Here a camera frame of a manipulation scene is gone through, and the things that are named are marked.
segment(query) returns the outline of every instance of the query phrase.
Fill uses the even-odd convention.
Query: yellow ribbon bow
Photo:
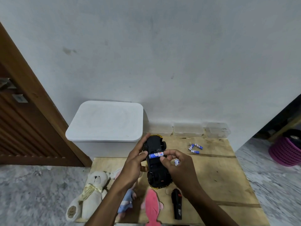
[[[95,186],[93,186],[90,183],[85,185],[84,191],[82,192],[82,194],[79,197],[79,201],[86,200],[93,193],[94,190],[97,190],[100,193],[102,192],[102,188],[96,188]]]

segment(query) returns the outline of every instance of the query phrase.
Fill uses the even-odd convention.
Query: plush doll with blue dress
[[[110,174],[110,177],[111,179],[116,179],[120,172],[121,172],[122,168],[119,168],[118,170],[112,172]],[[118,216],[119,218],[124,218],[124,216],[126,215],[126,210],[129,209],[129,208],[133,208],[133,200],[136,199],[136,194],[135,192],[133,191],[134,187],[136,185],[136,182],[134,183],[134,185],[132,186],[132,188],[130,188],[128,191],[126,191],[126,194],[118,208]]]

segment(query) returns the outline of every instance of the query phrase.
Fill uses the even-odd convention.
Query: finger
[[[142,150],[142,146],[145,143],[145,141],[150,137],[150,133],[147,133],[144,137],[142,137],[139,142],[136,144],[134,149],[129,153],[129,156],[131,158],[134,158],[135,156],[139,155],[139,153]]]
[[[164,151],[164,155],[168,156],[168,155],[172,155],[172,156],[176,156],[178,159],[182,159],[184,158],[185,154],[183,152],[180,152],[178,150],[175,149],[168,149]]]
[[[140,171],[142,171],[142,172],[147,172],[147,171],[148,171],[148,168],[141,165]]]
[[[175,158],[177,158],[176,156],[172,156],[172,155],[168,155],[167,157],[166,157],[169,161],[171,161],[171,160],[173,160],[173,159],[175,159]]]
[[[144,152],[142,152],[140,155],[138,155],[138,156],[136,157],[136,159],[137,159],[139,162],[142,162],[142,161],[146,158],[147,155],[148,155],[148,152],[147,152],[147,151],[144,151]]]
[[[166,167],[166,168],[168,169],[168,171],[169,171],[172,167],[174,167],[174,165],[172,165],[172,164],[170,163],[170,161],[169,161],[167,158],[163,157],[163,156],[160,157],[160,161],[161,161],[161,163],[163,164],[163,166]]]

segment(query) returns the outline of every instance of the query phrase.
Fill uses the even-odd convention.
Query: pink plush toy
[[[122,168],[119,168],[118,170],[112,172],[111,175],[110,175],[111,179],[116,179],[119,176],[121,170],[122,170]],[[133,208],[133,203],[132,202],[133,202],[133,200],[136,199],[136,194],[133,191],[135,185],[136,185],[136,182],[134,183],[132,188],[130,188],[126,192],[126,194],[125,194],[125,196],[124,196],[124,198],[123,198],[123,200],[122,200],[122,202],[121,202],[121,204],[118,208],[117,213],[118,213],[118,216],[119,216],[120,219],[124,218],[124,216],[126,215],[126,210],[127,209],[129,209],[129,208],[132,209]]]
[[[149,222],[145,226],[159,226],[157,222],[160,210],[164,208],[162,202],[159,202],[157,193],[154,190],[148,190],[144,202],[141,204],[141,209],[145,209],[145,213]]]

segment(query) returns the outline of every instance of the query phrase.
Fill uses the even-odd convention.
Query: forearm
[[[122,184],[122,180],[117,178],[85,226],[113,225],[126,191],[126,185]]]
[[[198,190],[194,190],[194,193],[188,196],[188,200],[196,209],[206,226],[238,226],[201,187]]]

